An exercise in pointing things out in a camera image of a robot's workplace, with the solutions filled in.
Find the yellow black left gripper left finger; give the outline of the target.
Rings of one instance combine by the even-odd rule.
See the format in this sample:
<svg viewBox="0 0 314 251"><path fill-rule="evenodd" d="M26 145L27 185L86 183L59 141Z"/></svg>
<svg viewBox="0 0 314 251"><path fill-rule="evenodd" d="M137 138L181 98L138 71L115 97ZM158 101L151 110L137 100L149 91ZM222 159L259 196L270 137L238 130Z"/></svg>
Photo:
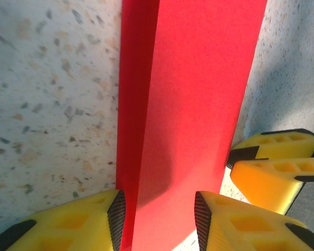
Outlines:
<svg viewBox="0 0 314 251"><path fill-rule="evenodd" d="M0 250L120 250L122 190L108 190L27 217L0 233Z"/></svg>

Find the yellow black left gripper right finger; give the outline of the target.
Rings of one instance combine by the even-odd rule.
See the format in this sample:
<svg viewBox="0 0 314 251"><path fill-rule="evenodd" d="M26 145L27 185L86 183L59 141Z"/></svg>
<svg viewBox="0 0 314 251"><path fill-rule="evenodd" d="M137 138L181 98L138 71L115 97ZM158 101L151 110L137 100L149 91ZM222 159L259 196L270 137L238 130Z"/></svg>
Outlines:
<svg viewBox="0 0 314 251"><path fill-rule="evenodd" d="M196 192L194 216L200 250L314 250L302 222L214 192Z"/></svg>

